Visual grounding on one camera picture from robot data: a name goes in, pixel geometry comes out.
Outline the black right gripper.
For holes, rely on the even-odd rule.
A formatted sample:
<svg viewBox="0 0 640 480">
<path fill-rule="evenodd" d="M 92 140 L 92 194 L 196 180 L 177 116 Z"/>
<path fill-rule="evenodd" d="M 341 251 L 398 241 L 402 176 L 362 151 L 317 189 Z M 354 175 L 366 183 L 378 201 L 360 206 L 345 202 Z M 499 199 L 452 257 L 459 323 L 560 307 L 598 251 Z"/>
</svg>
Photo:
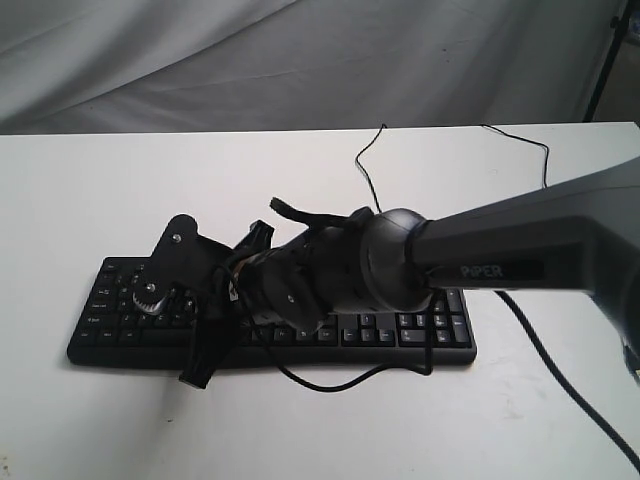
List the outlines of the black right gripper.
<svg viewBox="0 0 640 480">
<path fill-rule="evenodd" d="M 306 227 L 293 240 L 272 246 L 273 227 L 258 220 L 229 247 L 201 235 L 193 217 L 174 216 L 133 288 L 135 306 L 157 315 L 182 290 L 201 324 L 283 322 L 307 332 L 334 313 L 369 310 L 360 266 L 369 214 L 286 217 Z"/>
</svg>

